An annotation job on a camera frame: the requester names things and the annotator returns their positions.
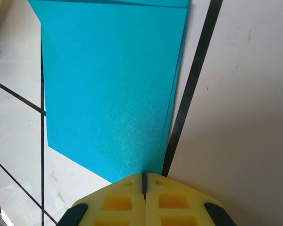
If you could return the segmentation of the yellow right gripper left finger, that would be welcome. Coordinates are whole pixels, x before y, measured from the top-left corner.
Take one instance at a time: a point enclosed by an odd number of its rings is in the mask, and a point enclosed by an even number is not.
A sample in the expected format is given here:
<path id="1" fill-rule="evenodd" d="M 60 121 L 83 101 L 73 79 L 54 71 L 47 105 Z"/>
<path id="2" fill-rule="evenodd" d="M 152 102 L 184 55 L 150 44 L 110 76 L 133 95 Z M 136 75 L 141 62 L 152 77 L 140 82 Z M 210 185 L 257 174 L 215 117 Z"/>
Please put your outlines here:
<path id="1" fill-rule="evenodd" d="M 133 174 L 77 200 L 60 226 L 144 226 L 142 175 Z"/>

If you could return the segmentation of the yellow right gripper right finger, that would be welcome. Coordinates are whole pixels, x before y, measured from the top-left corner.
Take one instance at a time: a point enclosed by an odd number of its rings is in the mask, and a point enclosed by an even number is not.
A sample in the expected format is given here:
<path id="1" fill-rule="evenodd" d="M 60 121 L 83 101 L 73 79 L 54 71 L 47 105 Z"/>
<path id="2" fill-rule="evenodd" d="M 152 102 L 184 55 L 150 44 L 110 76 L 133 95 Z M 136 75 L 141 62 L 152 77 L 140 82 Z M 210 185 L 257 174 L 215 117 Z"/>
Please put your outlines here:
<path id="1" fill-rule="evenodd" d="M 235 226 L 222 204 L 187 185 L 147 173 L 147 226 Z"/>

